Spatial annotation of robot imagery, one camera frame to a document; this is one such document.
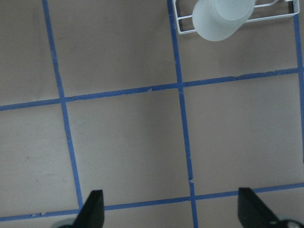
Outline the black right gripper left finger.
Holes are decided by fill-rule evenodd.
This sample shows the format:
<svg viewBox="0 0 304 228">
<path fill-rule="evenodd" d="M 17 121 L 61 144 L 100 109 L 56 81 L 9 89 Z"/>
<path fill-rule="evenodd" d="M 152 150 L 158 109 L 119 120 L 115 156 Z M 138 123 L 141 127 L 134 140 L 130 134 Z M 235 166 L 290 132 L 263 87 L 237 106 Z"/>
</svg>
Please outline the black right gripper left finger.
<svg viewBox="0 0 304 228">
<path fill-rule="evenodd" d="M 72 224 L 72 228 L 102 228 L 105 221 L 104 212 L 103 191 L 93 190 Z"/>
</svg>

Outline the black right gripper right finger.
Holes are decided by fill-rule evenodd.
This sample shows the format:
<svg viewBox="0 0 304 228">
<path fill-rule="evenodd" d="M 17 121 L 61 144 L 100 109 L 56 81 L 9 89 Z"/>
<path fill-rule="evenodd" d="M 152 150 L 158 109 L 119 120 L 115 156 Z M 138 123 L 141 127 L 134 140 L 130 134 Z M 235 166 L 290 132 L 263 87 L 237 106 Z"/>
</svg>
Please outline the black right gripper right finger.
<svg viewBox="0 0 304 228">
<path fill-rule="evenodd" d="M 243 228 L 274 228 L 279 218 L 251 188 L 238 189 L 237 217 Z"/>
</svg>

